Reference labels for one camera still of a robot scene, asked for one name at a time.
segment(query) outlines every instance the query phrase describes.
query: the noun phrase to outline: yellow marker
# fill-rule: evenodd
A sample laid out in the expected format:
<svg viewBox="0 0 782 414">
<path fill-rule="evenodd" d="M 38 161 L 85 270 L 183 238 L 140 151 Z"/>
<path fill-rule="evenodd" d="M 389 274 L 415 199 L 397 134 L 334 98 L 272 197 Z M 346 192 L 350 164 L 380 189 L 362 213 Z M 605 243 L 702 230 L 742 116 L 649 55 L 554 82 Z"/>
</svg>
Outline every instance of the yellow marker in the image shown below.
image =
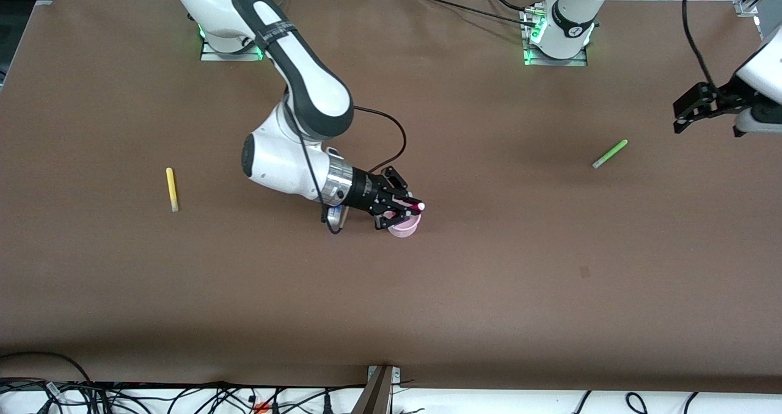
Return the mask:
<svg viewBox="0 0 782 414">
<path fill-rule="evenodd" d="M 166 178 L 168 179 L 168 197 L 171 198 L 171 212 L 179 211 L 179 202 L 177 200 L 177 186 L 174 183 L 174 169 L 166 169 Z"/>
</svg>

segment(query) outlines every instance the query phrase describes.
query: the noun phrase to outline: brown tabletop surface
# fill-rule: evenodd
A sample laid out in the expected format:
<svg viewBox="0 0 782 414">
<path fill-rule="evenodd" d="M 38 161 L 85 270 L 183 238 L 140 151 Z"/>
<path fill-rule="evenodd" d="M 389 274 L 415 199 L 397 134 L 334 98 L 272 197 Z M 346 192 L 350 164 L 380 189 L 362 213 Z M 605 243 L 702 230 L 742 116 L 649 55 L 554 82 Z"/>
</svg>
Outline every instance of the brown tabletop surface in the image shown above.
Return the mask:
<svg viewBox="0 0 782 414">
<path fill-rule="evenodd" d="M 316 203 L 247 180 L 283 82 L 199 61 L 178 0 L 54 0 L 0 94 L 2 352 L 95 380 L 333 385 L 389 362 L 431 387 L 782 391 L 782 136 L 735 139 L 730 116 L 673 133 L 702 80 L 678 2 L 606 2 L 570 68 L 427 0 L 284 10 L 357 104 L 404 124 L 416 234 L 353 211 L 331 236 Z M 759 46 L 729 2 L 690 22 L 719 83 Z M 367 169 L 400 135 L 357 113 L 330 144 Z"/>
</svg>

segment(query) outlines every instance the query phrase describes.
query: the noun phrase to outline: cable plug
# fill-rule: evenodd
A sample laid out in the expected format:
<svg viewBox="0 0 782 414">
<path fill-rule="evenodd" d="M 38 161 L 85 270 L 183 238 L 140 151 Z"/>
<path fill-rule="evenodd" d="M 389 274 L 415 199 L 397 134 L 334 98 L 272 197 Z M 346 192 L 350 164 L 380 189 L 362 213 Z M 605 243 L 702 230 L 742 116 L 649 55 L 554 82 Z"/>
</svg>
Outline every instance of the cable plug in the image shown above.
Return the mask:
<svg viewBox="0 0 782 414">
<path fill-rule="evenodd" d="M 332 395 L 329 394 L 329 390 L 326 390 L 326 394 L 323 395 L 323 414 L 334 414 Z"/>
</svg>

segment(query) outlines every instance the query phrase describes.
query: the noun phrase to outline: black strap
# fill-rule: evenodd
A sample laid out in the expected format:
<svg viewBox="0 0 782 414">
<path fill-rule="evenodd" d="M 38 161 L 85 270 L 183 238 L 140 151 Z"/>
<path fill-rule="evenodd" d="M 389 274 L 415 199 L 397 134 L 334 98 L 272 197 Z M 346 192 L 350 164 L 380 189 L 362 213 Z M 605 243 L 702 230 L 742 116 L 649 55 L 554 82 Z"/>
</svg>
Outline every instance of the black strap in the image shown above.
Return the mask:
<svg viewBox="0 0 782 414">
<path fill-rule="evenodd" d="M 255 44 L 260 49 L 266 50 L 266 47 L 277 41 L 277 39 L 294 31 L 296 31 L 296 26 L 291 21 L 274 22 L 273 24 L 263 26 L 262 30 L 255 31 Z"/>
<path fill-rule="evenodd" d="M 589 29 L 590 26 L 592 26 L 592 22 L 594 22 L 594 17 L 592 17 L 592 20 L 584 23 L 576 23 L 574 21 L 569 21 L 559 11 L 559 0 L 554 2 L 554 6 L 551 7 L 551 11 L 552 11 L 551 15 L 554 16 L 554 22 L 556 22 L 558 27 L 562 28 L 562 32 L 565 33 L 565 37 L 567 38 L 580 37 L 581 34 L 583 34 L 587 29 Z"/>
</svg>

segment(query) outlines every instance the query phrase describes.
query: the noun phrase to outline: green marker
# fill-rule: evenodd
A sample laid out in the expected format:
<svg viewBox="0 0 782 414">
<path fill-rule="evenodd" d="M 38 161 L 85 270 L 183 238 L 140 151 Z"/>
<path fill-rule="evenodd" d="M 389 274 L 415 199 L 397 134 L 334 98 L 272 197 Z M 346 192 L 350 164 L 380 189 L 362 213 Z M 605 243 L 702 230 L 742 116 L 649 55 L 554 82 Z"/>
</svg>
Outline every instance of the green marker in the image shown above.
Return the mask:
<svg viewBox="0 0 782 414">
<path fill-rule="evenodd" d="M 598 167 L 603 165 L 603 163 L 605 161 L 608 161 L 609 159 L 611 159 L 616 154 L 616 152 L 618 152 L 618 151 L 622 150 L 623 148 L 625 148 L 626 145 L 627 145 L 627 139 L 622 139 L 618 144 L 616 144 L 614 146 L 614 148 L 609 150 L 608 153 L 604 154 L 602 158 L 600 158 L 597 161 L 595 161 L 595 163 L 592 164 L 592 168 L 593 169 L 597 169 Z"/>
</svg>

